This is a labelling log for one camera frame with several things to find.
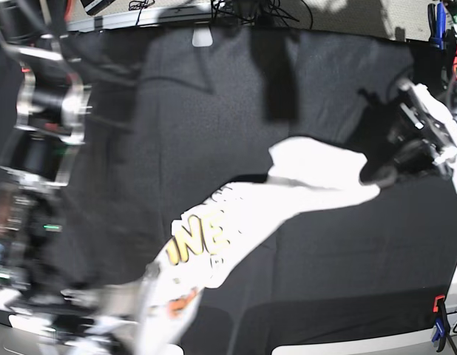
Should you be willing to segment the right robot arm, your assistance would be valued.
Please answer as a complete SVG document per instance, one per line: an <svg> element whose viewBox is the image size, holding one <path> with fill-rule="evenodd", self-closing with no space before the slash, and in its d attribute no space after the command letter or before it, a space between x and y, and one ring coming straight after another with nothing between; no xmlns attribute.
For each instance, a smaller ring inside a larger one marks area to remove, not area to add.
<svg viewBox="0 0 457 355"><path fill-rule="evenodd" d="M92 332L91 305L76 305L47 277L51 242L63 230L60 191L84 145L92 87L76 64L92 62L67 30L65 4L0 1L0 45L24 79L16 122L0 157L0 310L15 329L38 337L42 354L107 354Z"/></svg>

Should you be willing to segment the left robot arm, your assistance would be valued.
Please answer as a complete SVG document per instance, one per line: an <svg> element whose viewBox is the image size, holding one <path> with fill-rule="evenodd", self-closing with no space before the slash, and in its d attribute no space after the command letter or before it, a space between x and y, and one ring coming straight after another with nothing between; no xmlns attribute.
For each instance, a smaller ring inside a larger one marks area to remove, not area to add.
<svg viewBox="0 0 457 355"><path fill-rule="evenodd" d="M381 187L435 175L450 180L457 194L457 1L427 8L428 42L440 60L439 92L400 75L398 96L382 118L363 121L353 142L367 156L363 183Z"/></svg>

